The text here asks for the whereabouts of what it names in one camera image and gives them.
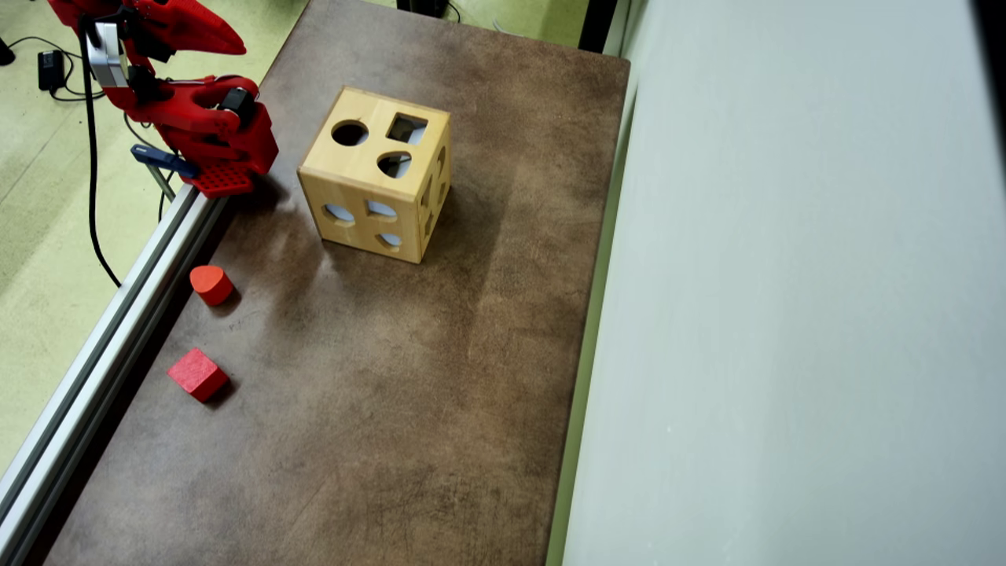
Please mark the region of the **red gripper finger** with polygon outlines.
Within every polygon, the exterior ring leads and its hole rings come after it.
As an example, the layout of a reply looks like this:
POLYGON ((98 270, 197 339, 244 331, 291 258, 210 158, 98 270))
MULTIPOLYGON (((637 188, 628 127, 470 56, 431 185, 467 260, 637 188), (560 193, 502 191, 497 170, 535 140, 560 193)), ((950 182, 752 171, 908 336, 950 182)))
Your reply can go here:
POLYGON ((215 12, 197 1, 166 1, 163 21, 173 50, 245 51, 240 36, 215 12))
POLYGON ((175 22, 152 21, 152 35, 170 50, 242 55, 247 53, 244 40, 225 21, 182 19, 175 22))

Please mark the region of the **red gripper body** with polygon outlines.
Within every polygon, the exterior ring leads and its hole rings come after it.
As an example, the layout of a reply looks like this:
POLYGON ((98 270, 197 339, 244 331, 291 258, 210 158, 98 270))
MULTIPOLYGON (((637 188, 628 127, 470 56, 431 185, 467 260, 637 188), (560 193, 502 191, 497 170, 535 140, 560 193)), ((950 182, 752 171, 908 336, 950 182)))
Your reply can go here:
POLYGON ((168 28, 165 15, 152 16, 147 9, 173 5, 172 1, 50 1, 51 9, 60 22, 75 32, 85 42, 80 46, 80 60, 89 60, 90 40, 97 37, 94 30, 87 31, 80 24, 83 16, 108 21, 119 26, 119 36, 136 43, 137 53, 156 61, 166 62, 174 53, 169 42, 163 39, 162 29, 168 28))

